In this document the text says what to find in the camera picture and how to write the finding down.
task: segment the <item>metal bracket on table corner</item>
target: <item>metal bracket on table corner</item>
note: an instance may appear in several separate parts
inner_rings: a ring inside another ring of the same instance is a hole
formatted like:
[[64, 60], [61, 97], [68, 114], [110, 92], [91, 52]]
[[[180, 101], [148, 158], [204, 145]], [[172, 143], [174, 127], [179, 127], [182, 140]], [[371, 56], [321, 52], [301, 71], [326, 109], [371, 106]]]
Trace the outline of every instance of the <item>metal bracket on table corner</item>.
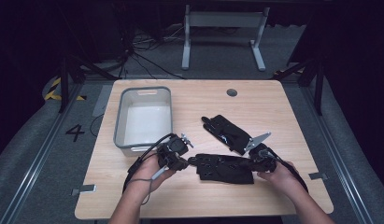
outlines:
[[95, 185], [83, 185], [80, 189], [72, 189], [71, 195], [76, 196], [80, 193], [91, 193], [96, 191]]
[[310, 176], [310, 179], [312, 179], [312, 180], [314, 180], [314, 179], [322, 179], [322, 180], [329, 179], [328, 175], [326, 175], [325, 173], [320, 173], [320, 172], [308, 174], [308, 175]]

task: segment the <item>person's left arm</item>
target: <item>person's left arm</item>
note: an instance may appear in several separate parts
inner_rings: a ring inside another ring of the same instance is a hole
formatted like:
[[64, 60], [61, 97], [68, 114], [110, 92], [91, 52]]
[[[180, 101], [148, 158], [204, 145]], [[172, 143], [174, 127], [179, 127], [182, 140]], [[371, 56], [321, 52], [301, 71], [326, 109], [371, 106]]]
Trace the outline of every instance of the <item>person's left arm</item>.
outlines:
[[155, 180], [151, 180], [153, 175], [160, 169], [157, 160], [157, 155], [150, 157], [148, 155], [147, 159], [142, 162], [122, 194], [109, 223], [138, 223], [140, 206], [145, 198], [160, 187], [165, 179], [175, 173], [175, 171], [167, 170]]

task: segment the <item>desk in background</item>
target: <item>desk in background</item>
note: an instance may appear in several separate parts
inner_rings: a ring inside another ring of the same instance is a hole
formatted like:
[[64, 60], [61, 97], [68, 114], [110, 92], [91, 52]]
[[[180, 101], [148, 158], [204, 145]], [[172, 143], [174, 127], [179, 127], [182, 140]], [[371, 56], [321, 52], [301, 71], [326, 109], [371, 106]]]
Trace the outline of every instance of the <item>desk in background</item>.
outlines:
[[[321, 179], [308, 174], [317, 167], [281, 84], [275, 80], [124, 80], [116, 81], [99, 131], [84, 185], [96, 192], [79, 195], [76, 217], [105, 219], [112, 215], [127, 170], [136, 157], [125, 157], [113, 143], [121, 93], [130, 87], [165, 86], [171, 90], [174, 133], [185, 133], [194, 144], [183, 157], [197, 153], [233, 155], [203, 128], [202, 116], [218, 114], [251, 136], [268, 131], [264, 141], [286, 161], [292, 161], [305, 180], [310, 195], [326, 213], [334, 209]], [[237, 91], [236, 97], [226, 94]], [[238, 217], [294, 214], [291, 201], [266, 181], [254, 176], [254, 185], [203, 182], [195, 167], [177, 172], [154, 191], [141, 207], [141, 217]]]

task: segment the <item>white container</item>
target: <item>white container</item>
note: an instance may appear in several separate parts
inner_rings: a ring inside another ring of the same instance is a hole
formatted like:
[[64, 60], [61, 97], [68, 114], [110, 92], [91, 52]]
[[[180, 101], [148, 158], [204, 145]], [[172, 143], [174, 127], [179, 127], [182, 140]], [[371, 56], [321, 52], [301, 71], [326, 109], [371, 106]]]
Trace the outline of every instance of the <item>white container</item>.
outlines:
[[113, 141], [125, 156], [141, 155], [172, 131], [168, 88], [129, 88], [122, 92]]

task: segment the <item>human arm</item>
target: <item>human arm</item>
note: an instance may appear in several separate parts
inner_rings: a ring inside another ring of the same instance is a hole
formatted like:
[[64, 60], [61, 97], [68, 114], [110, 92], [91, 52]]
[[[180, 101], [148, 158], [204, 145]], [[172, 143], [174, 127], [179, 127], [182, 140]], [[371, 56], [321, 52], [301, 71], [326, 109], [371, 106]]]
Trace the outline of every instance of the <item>human arm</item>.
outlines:
[[281, 163], [277, 162], [277, 168], [273, 173], [258, 173], [258, 176], [270, 182], [275, 189], [292, 201], [302, 223], [334, 223]]
[[145, 198], [160, 187], [165, 179], [175, 173], [175, 171], [167, 170], [156, 179], [151, 180], [151, 177], [160, 169], [157, 160], [157, 155], [148, 154], [147, 158], [142, 162], [122, 194], [119, 203], [109, 220], [110, 224], [138, 223], [140, 206]]

